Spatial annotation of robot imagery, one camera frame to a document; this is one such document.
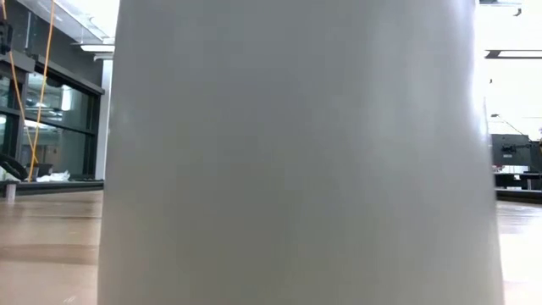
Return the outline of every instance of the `white cylindrical object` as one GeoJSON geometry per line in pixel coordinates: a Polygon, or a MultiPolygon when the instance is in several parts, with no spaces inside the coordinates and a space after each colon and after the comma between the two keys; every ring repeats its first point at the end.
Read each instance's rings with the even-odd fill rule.
{"type": "Polygon", "coordinates": [[[474,1],[123,1],[99,305],[499,305],[474,1]]]}

